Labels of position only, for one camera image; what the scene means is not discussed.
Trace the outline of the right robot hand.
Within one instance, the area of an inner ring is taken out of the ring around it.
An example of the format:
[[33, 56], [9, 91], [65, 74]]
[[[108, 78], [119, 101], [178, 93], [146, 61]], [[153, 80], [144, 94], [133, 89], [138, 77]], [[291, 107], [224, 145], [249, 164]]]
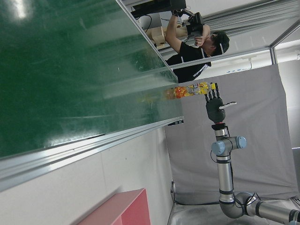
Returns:
[[230, 103], [224, 104], [222, 98], [220, 97], [218, 84], [210, 83], [210, 90], [205, 95], [206, 100], [206, 110], [208, 118], [215, 124], [223, 122], [225, 119], [225, 108], [236, 105], [237, 102], [232, 101]]

